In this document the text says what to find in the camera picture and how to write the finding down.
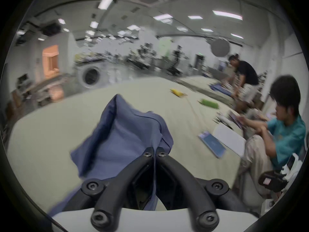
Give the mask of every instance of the green object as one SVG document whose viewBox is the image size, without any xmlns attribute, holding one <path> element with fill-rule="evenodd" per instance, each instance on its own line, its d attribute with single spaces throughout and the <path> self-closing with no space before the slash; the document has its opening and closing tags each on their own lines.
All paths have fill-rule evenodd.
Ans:
<svg viewBox="0 0 309 232">
<path fill-rule="evenodd" d="M 205 99 L 201 99 L 199 101 L 199 103 L 201 103 L 204 106 L 209 106 L 209 107 L 212 107 L 212 108 L 215 108 L 215 109 L 219 109 L 219 105 L 216 102 L 212 102 L 212 101 L 208 101 L 208 100 L 205 100 Z"/>
</svg>

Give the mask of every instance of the washing machine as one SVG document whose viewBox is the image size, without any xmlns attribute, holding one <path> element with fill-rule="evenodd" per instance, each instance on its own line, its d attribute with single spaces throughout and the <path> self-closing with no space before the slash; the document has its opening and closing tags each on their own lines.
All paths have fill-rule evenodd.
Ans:
<svg viewBox="0 0 309 232">
<path fill-rule="evenodd" d="M 105 65 L 90 63 L 77 67 L 77 79 L 82 87 L 96 89 L 104 86 L 103 71 Z"/>
</svg>

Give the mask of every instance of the white tablecloth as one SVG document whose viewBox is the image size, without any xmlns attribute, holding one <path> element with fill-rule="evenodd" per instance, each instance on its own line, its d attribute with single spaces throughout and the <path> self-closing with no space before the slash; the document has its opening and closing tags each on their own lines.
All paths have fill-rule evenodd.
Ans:
<svg viewBox="0 0 309 232">
<path fill-rule="evenodd" d="M 179 98 L 170 92 L 175 88 L 187 94 Z M 134 108 L 161 115 L 174 145 L 170 155 L 195 177 L 220 178 L 233 184 L 240 161 L 227 150 L 217 159 L 198 138 L 204 130 L 212 132 L 212 119 L 220 110 L 230 108 L 219 102 L 220 109 L 202 106 L 205 95 L 163 78 L 141 78 L 115 84 L 66 98 L 20 119 L 10 137 L 7 157 L 24 190 L 44 211 L 62 200 L 82 180 L 70 159 L 70 151 L 80 145 L 97 125 L 106 104 L 121 94 Z M 235 126 L 235 131 L 242 135 Z"/>
</svg>

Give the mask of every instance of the white paper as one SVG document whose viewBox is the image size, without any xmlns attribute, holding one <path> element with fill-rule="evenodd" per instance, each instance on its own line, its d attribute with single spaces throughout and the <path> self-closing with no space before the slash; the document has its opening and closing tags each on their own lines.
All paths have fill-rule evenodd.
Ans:
<svg viewBox="0 0 309 232">
<path fill-rule="evenodd" d="M 212 135 L 221 143 L 233 150 L 237 155 L 243 157 L 245 153 L 246 140 L 235 131 L 220 123 L 214 129 Z"/>
</svg>

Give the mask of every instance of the doorway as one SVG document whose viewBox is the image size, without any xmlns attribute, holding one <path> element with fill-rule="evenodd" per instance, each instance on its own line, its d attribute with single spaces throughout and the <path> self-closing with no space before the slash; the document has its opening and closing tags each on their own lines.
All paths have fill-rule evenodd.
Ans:
<svg viewBox="0 0 309 232">
<path fill-rule="evenodd" d="M 52 45 L 43 50 L 42 64 L 45 79 L 50 79 L 59 74 L 58 55 L 58 45 Z"/>
</svg>

